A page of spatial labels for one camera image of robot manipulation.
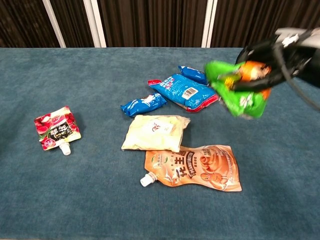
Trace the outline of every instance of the blue candy wrapper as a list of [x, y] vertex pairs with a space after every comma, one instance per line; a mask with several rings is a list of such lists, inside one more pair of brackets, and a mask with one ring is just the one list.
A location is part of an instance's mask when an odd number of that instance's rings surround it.
[[196, 113], [218, 100], [216, 92], [208, 86], [192, 81], [180, 74], [166, 80], [149, 80], [148, 85], [188, 112]]
[[154, 93], [145, 98], [132, 100], [120, 107], [125, 115], [133, 118], [137, 114], [144, 114], [158, 109], [166, 103], [167, 101], [159, 93]]
[[196, 81], [202, 85], [208, 85], [208, 81], [204, 72], [188, 66], [178, 66], [178, 68], [180, 69], [181, 74], [186, 78]]

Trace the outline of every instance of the white spout cap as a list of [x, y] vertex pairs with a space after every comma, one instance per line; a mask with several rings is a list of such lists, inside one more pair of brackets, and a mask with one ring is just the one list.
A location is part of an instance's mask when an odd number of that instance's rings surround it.
[[154, 183], [155, 180], [156, 180], [155, 178], [153, 178], [149, 174], [146, 174], [143, 178], [141, 178], [140, 183], [141, 183], [142, 186], [146, 187], [149, 184]]
[[61, 149], [64, 155], [68, 156], [71, 154], [70, 144], [68, 142], [64, 142], [60, 144], [59, 148]]

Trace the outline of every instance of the red juice pouch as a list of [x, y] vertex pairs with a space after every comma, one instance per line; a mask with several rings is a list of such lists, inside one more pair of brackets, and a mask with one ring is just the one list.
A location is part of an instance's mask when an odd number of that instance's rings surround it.
[[69, 142], [81, 138], [75, 117], [68, 106], [37, 117], [34, 124], [45, 151], [59, 146], [64, 155], [69, 155]]

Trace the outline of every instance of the barcode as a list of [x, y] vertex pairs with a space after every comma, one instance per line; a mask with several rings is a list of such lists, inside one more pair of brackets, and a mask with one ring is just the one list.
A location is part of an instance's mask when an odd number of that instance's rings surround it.
[[193, 95], [195, 95], [198, 92], [197, 89], [193, 88], [193, 87], [189, 87], [187, 90], [184, 91], [184, 93], [182, 94], [182, 97], [186, 100], [188, 100], [189, 98], [191, 98]]

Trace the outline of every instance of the white wall stripe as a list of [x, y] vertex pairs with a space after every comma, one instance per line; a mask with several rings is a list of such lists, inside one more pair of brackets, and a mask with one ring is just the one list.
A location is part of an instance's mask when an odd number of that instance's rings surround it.
[[207, 0], [202, 35], [202, 48], [210, 48], [218, 0]]
[[86, 16], [88, 18], [92, 39], [96, 48], [105, 48], [106, 40], [102, 27], [97, 0], [83, 0]]
[[46, 13], [49, 16], [52, 28], [54, 30], [56, 38], [58, 39], [60, 47], [61, 48], [65, 48], [66, 47], [65, 40], [64, 40], [64, 37], [62, 36], [62, 33], [60, 31], [60, 27], [59, 27], [59, 24], [57, 22], [56, 15], [55, 15], [55, 12], [54, 12], [54, 10], [52, 8], [50, 0], [42, 0], [42, 2], [43, 2], [43, 5], [45, 7]]

